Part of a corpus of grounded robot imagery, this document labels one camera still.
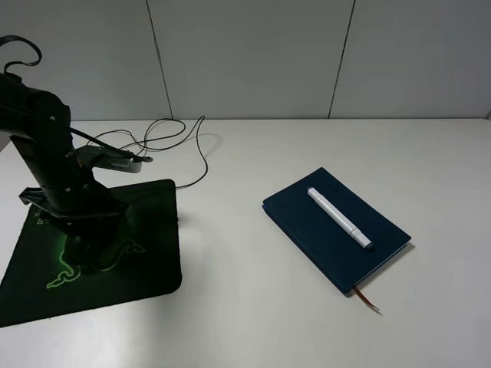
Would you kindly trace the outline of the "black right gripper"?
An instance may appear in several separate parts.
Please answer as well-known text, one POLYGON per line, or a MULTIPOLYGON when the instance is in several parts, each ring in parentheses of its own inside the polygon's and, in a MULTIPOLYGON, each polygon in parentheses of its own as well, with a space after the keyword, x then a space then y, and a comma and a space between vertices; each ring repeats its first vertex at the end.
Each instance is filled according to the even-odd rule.
MULTIPOLYGON (((138 211, 134 204, 116 199, 100 184, 90 167, 81 163, 76 153, 51 156, 22 153, 22 159, 39 184, 19 195, 26 205, 33 205, 58 222, 62 229, 71 223, 87 226, 101 221, 110 224, 110 244, 136 244, 140 237, 138 211)), ((95 274, 96 232, 76 228, 67 236, 64 260, 82 274, 95 274)))

